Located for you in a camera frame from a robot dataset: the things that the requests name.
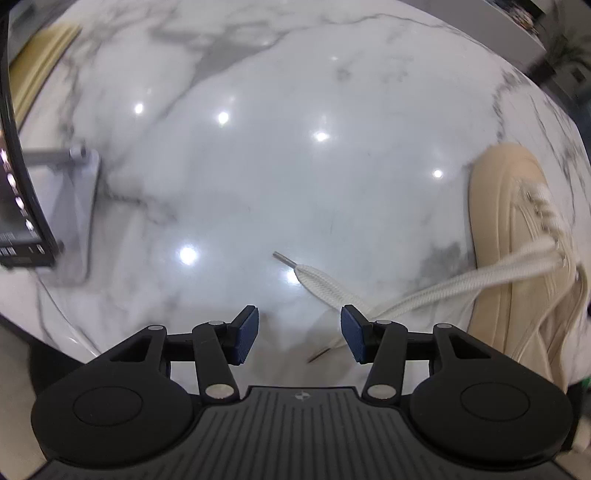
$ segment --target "floor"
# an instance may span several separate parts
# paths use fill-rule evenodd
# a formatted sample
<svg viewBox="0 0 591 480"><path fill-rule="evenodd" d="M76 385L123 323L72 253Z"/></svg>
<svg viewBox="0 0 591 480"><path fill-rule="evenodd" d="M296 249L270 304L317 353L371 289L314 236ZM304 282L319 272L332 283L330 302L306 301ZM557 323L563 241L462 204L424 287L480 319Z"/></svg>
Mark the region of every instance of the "floor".
<svg viewBox="0 0 591 480"><path fill-rule="evenodd" d="M28 345L0 326L0 472L8 480L28 478L44 463L31 429L28 354Z"/></svg>

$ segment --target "metal aglet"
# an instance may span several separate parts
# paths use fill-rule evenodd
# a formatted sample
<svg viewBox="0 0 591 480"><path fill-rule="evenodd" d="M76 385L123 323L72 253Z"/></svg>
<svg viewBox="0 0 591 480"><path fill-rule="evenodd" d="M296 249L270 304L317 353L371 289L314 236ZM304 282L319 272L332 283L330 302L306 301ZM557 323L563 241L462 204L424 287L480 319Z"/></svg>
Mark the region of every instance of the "metal aglet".
<svg viewBox="0 0 591 480"><path fill-rule="evenodd" d="M287 258L285 255L281 255L279 252L273 252L273 257L275 257L280 262L284 263L288 267L295 268L297 267L297 263L293 260Z"/></svg>
<svg viewBox="0 0 591 480"><path fill-rule="evenodd" d="M317 358L320 358L322 355L324 355L326 352L330 351L331 348L327 347L323 350L321 350L320 352L315 353L314 355L312 355L311 357L308 358L308 360L306 360L307 364L312 363L314 360L316 360Z"/></svg>

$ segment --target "white marble surface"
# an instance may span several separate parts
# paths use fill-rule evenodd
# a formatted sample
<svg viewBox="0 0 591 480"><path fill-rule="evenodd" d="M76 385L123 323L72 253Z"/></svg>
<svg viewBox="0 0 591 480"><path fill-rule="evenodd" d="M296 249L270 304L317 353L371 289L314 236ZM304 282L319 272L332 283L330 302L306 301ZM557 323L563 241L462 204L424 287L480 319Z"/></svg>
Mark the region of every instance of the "white marble surface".
<svg viewBox="0 0 591 480"><path fill-rule="evenodd" d="M572 121L507 62L408 5L80 0L64 20L82 34L21 139L85 141L103 158L90 278L50 289L93 349L254 304L260 333L234 370L243 392L362 385L367 367L344 349L305 364L338 315L273 250L377 301L470 269L470 164L498 141L536 154L575 237L591 238L590 168ZM188 245L192 265L179 257ZM0 284L7 318L92 358L31 274ZM461 304L401 321L430 331ZM405 389L425 375L408 366ZM191 365L173 377L196 390Z"/></svg>

